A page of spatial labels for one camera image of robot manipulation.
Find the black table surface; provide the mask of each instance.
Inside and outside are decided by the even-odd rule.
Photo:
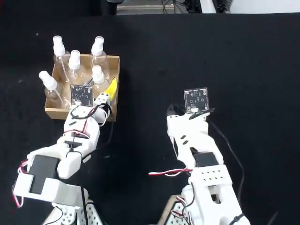
[[[44,112],[41,70],[53,67],[54,35],[89,53],[94,37],[120,56],[120,90],[112,143],[68,183],[85,187],[110,225],[156,223],[187,176],[149,177],[182,168],[165,113],[183,90],[208,87],[211,120],[245,167],[242,208],[253,225],[296,221],[299,193],[300,14],[137,15],[68,21],[0,23],[1,224],[41,224],[51,204],[25,199],[16,209],[11,185],[26,155],[56,143],[63,123]],[[102,134],[109,130],[106,125]],[[210,129],[236,190],[241,171]]]

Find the white robotic arm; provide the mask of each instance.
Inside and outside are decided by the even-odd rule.
[[[73,224],[76,215],[82,218],[81,210],[85,208],[83,199],[88,199],[88,192],[84,190],[82,196],[81,187],[59,179],[70,178],[80,169],[82,162],[90,159],[100,136],[99,123],[102,126],[110,116],[110,110],[102,107],[105,105],[109,105],[109,95],[106,93],[99,95],[93,107],[72,105],[64,124],[64,133],[57,143],[27,155],[27,171],[22,168],[18,170],[14,195],[52,202],[53,206],[62,210],[63,215],[67,212],[73,215],[67,220],[62,217],[61,222],[65,225]],[[83,224],[84,219],[81,220],[78,220],[78,225]]]
[[[192,170],[189,185],[182,190],[186,202],[182,214],[191,215],[194,225],[250,225],[232,188],[223,156],[208,135],[208,107],[193,119],[191,115],[167,116],[168,135],[176,157]]]

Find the wire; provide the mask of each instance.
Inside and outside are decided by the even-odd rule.
[[[26,171],[24,170],[24,167],[26,167],[28,165],[28,160],[24,160],[21,162],[20,166],[17,169],[18,173],[28,173],[28,167],[26,169]],[[15,202],[15,205],[17,208],[21,208],[24,205],[24,197],[21,196],[21,202],[18,200],[18,197],[14,194],[14,188],[15,188],[15,184],[17,181],[14,182],[14,184],[11,186],[12,188],[12,195],[13,195],[13,200]]]
[[[54,223],[56,223],[57,221],[59,221],[59,220],[62,218],[62,216],[64,215],[62,209],[59,208],[59,207],[57,207],[57,206],[55,206],[55,207],[61,211],[61,216],[60,216],[57,220],[55,220],[55,221],[53,221],[53,222],[50,222],[50,223],[47,223],[47,224],[43,224],[43,225],[54,224]]]
[[[192,185],[192,189],[193,189],[193,200],[192,200],[189,204],[187,204],[187,205],[185,205],[185,206],[183,207],[183,209],[182,209],[182,211],[181,211],[181,213],[182,213],[183,215],[184,215],[184,210],[185,210],[187,207],[191,206],[191,205],[194,203],[194,201],[195,201],[195,188],[194,188],[193,183],[191,183],[191,185]]]
[[[183,13],[183,11],[181,10],[181,8],[177,5],[176,1],[174,1],[174,6],[176,6],[177,9],[179,9],[179,11],[180,11],[181,13]]]
[[[238,198],[238,201],[240,203],[240,196],[241,196],[241,193],[242,193],[242,189],[243,189],[243,184],[244,184],[244,179],[245,179],[245,171],[244,171],[244,167],[242,165],[242,163],[240,162],[239,158],[235,155],[228,139],[225,137],[225,135],[221,132],[221,130],[209,119],[207,118],[207,121],[214,127],[214,129],[219,133],[219,135],[221,135],[224,140],[226,141],[227,143],[227,146],[230,150],[230,152],[233,154],[234,158],[236,159],[236,161],[238,162],[238,164],[240,165],[240,168],[241,168],[241,171],[242,171],[242,178],[240,180],[240,185],[239,185],[239,189],[238,189],[238,194],[237,194],[237,198]]]
[[[272,225],[278,215],[278,211],[274,213],[267,225]]]
[[[164,172],[150,172],[150,173],[148,173],[148,175],[150,175],[150,176],[160,176],[160,175],[165,175],[165,174],[168,174],[168,173],[176,173],[176,172],[184,172],[184,171],[192,171],[192,170],[187,169],[187,168],[174,169],[174,170],[168,170],[168,171],[164,171]]]
[[[168,14],[165,6],[169,3],[170,0],[165,0],[165,1],[166,1],[166,3],[164,4],[164,0],[161,0],[161,4],[163,5],[163,13]]]
[[[82,203],[83,203],[83,212],[84,212],[84,217],[85,217],[85,224],[89,224],[88,221],[88,213],[86,211],[86,204],[85,204],[85,197],[84,197],[84,189],[83,187],[80,187],[81,189],[81,197],[82,197]]]
[[[101,125],[99,125],[99,127],[103,127],[104,126],[104,124],[106,123],[106,120],[107,120],[107,112],[104,110],[104,109],[102,109],[103,111],[104,111],[104,114],[105,114],[105,120],[104,120],[104,122],[101,124]]]
[[[22,208],[22,206],[24,205],[24,197],[21,197],[21,202],[19,202],[17,196],[14,194],[15,183],[12,185],[13,199],[14,199],[16,207],[17,208]]]
[[[175,173],[175,174],[172,174],[172,175],[165,174],[165,176],[167,176],[167,177],[176,177],[176,176],[178,176],[181,173],[182,173],[182,171],[179,171],[178,173]]]
[[[97,111],[97,109],[98,109],[100,106],[109,106],[109,107],[110,107],[110,105],[108,105],[107,103],[101,103],[101,104],[99,104],[99,105],[96,105],[94,108],[92,108],[92,110],[91,110],[86,116],[79,117],[79,116],[76,116],[76,115],[73,114],[73,112],[79,107],[79,105],[78,105],[77,107],[75,107],[74,109],[72,109],[72,111],[71,111],[70,114],[71,114],[71,116],[72,116],[73,119],[77,119],[77,120],[85,120],[85,119],[91,117],[92,115],[94,115],[95,112]]]
[[[229,225],[235,224],[235,223],[238,222],[243,216],[245,216],[244,213],[241,213],[240,215],[234,217],[234,218],[233,218],[233,221],[231,221]]]
[[[175,0],[173,0],[174,14],[176,14],[176,8],[175,8],[175,5],[176,5]]]
[[[183,4],[182,4],[181,2],[179,2],[179,1],[177,1],[177,0],[173,0],[173,5],[174,5],[174,13],[175,13],[175,14],[176,14],[175,7],[177,7],[177,9],[178,9],[181,13],[183,13],[183,11],[181,10],[181,8],[178,6],[178,5],[183,6]]]
[[[66,132],[63,133],[63,135],[67,134],[67,133],[76,133],[76,134],[80,134],[82,136],[85,136],[87,138],[90,138],[90,136],[82,131],[79,131],[79,130],[67,130]]]

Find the brown cardboard box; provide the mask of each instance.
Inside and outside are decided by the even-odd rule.
[[[91,73],[90,68],[90,55],[81,54],[80,55],[80,61],[82,65],[87,69],[89,73]],[[114,104],[112,105],[112,113],[113,113],[113,121],[116,121],[117,118],[117,103],[118,103],[118,91],[119,91],[119,74],[120,74],[120,57],[119,56],[107,56],[108,57],[108,63],[110,68],[111,77],[116,77],[117,79],[117,93],[116,93],[116,100],[114,101]],[[58,70],[56,66],[53,68],[52,76],[60,82],[60,75],[58,73]],[[63,96],[66,96],[68,99],[71,98],[70,93],[70,86],[69,84],[64,85],[64,91]],[[48,102],[48,99],[46,99],[45,103],[45,112],[49,115],[51,119],[55,120],[65,120],[68,116],[69,110],[67,109],[58,109],[58,108],[52,108],[51,105]]]

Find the white spray nozzle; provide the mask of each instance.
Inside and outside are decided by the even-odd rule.
[[[41,71],[38,74],[38,77],[43,81],[44,86],[48,90],[54,90],[57,88],[57,81],[52,76],[50,76],[47,71]]]
[[[71,56],[69,59],[70,69],[79,69],[80,67],[80,52],[78,50],[71,51]]]
[[[53,37],[53,50],[57,57],[63,56],[66,53],[61,36],[56,35]]]
[[[92,73],[93,73],[94,83],[96,84],[104,83],[105,78],[101,66],[93,66]]]
[[[104,43],[104,38],[101,36],[97,36],[95,38],[95,42],[92,46],[92,54],[95,56],[99,56],[102,54],[103,51],[103,43]]]

